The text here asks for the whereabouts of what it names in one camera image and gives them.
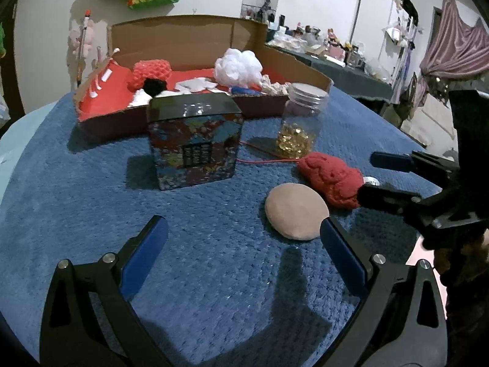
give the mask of gold beads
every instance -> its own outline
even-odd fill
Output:
[[[309,136],[297,124],[282,123],[278,133],[277,147],[287,158],[302,158],[312,151],[314,137]]]

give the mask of round beige pad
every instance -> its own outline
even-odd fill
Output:
[[[273,188],[265,201],[265,213],[283,237],[304,241],[319,237],[321,222],[329,217],[323,198],[298,183]]]

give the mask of red string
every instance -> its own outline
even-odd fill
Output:
[[[265,153],[271,154],[272,156],[276,156],[278,158],[282,157],[282,156],[279,156],[278,154],[275,154],[275,153],[270,152],[268,150],[259,148],[258,146],[252,145],[251,143],[248,143],[248,142],[245,142],[245,141],[240,141],[240,143],[242,145],[247,145],[247,146],[250,146],[250,147],[255,148],[257,150],[260,150],[261,152],[265,152]],[[253,160],[241,160],[240,158],[237,158],[236,161],[238,161],[240,163],[245,163],[245,164],[292,163],[292,162],[297,163],[297,159],[295,159],[295,158],[280,158],[278,160],[256,160],[256,161],[253,161]]]

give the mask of cluttered table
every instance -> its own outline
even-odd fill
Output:
[[[283,48],[277,49],[295,56],[298,61],[325,74],[334,81],[335,87],[355,99],[389,103],[392,98],[393,90],[389,84],[374,79],[365,74],[363,70],[354,69],[349,66],[341,67],[336,63],[317,59],[300,52],[293,52]]]
[[[27,131],[38,125],[35,133]],[[278,118],[246,121],[241,138],[275,138],[279,125]],[[354,312],[358,299],[320,239],[287,240],[266,219],[263,202],[271,189],[305,183],[294,164],[237,163],[229,180],[162,192],[148,137],[87,143],[71,94],[9,131],[21,137],[15,147],[9,133],[0,141],[7,164],[0,165],[0,185],[6,186],[0,194],[0,310],[36,358],[57,262],[89,263],[117,251],[154,214],[166,217],[169,240],[131,304],[177,367],[312,365]],[[382,183],[423,196],[436,192],[414,174],[370,165],[375,150],[402,154],[420,147],[335,87],[315,148]],[[260,158],[243,145],[238,157]],[[400,217],[363,208],[332,213],[391,261],[405,262],[416,242],[416,231]],[[108,341],[116,346],[113,335]]]

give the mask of red knitted object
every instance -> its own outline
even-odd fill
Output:
[[[128,88],[136,92],[143,87],[146,79],[167,81],[171,74],[172,67],[168,61],[163,59],[140,61],[134,65],[133,78],[129,81]]]
[[[363,186],[360,170],[348,167],[340,158],[320,152],[309,153],[299,160],[298,166],[312,188],[322,193],[329,205],[350,210],[360,207],[356,199]]]

